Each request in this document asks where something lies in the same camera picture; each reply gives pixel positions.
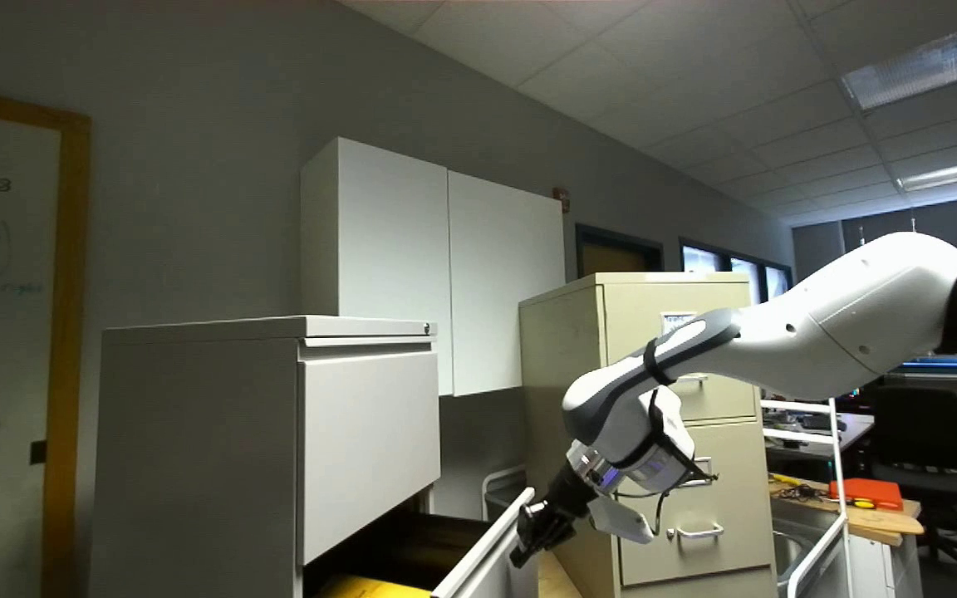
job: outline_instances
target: ceiling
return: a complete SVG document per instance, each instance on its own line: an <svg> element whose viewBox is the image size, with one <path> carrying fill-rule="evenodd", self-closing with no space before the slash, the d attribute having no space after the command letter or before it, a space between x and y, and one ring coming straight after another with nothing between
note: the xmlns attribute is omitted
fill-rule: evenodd
<svg viewBox="0 0 957 598"><path fill-rule="evenodd" d="M957 82L860 108L840 74L957 33L957 0L342 0L788 227L957 198Z"/></svg>

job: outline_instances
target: whiteboard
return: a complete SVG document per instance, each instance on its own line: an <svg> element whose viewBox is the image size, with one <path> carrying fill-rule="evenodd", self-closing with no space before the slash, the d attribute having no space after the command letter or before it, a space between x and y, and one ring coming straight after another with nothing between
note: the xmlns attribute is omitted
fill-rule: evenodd
<svg viewBox="0 0 957 598"><path fill-rule="evenodd" d="M0 598L44 593L62 128L0 108Z"/></svg>

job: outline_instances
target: white robotic arm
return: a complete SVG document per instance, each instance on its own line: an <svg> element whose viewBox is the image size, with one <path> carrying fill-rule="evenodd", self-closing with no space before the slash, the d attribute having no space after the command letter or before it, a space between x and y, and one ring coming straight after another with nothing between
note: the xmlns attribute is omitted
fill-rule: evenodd
<svg viewBox="0 0 957 598"><path fill-rule="evenodd" d="M920 232L882 234L763 305L672 330L570 382L562 413L574 445L548 498L523 512L514 560L564 542L592 505L608 509L620 476L656 495L706 476L667 392L678 375L840 394L934 350L957 352L957 249Z"/></svg>

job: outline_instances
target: chair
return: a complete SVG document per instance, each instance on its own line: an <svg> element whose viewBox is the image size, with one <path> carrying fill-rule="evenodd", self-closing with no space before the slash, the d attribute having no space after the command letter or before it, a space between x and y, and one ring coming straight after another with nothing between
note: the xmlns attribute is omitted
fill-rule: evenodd
<svg viewBox="0 0 957 598"><path fill-rule="evenodd" d="M957 392L875 386L864 394L875 406L871 476L920 501L920 543L957 560L957 538L942 536L957 527Z"/></svg>

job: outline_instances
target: yellow object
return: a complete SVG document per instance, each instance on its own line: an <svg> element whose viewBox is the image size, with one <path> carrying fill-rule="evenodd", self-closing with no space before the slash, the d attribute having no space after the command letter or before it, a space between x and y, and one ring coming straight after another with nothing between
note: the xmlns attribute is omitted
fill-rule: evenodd
<svg viewBox="0 0 957 598"><path fill-rule="evenodd" d="M320 590L320 598L430 598L430 593L432 590L381 578L337 578Z"/></svg>

